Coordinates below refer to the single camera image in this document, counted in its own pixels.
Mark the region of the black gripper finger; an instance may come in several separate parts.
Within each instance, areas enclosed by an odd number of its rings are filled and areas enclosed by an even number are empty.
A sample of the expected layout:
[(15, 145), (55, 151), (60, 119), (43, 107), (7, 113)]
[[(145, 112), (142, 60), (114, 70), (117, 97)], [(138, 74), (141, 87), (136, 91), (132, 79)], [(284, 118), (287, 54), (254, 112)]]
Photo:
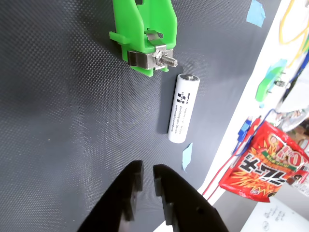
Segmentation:
[(129, 163), (83, 221), (80, 232), (127, 232), (143, 187), (143, 161)]
[(228, 231), (217, 210), (172, 168), (157, 164), (153, 166), (153, 174), (165, 222), (174, 232)]

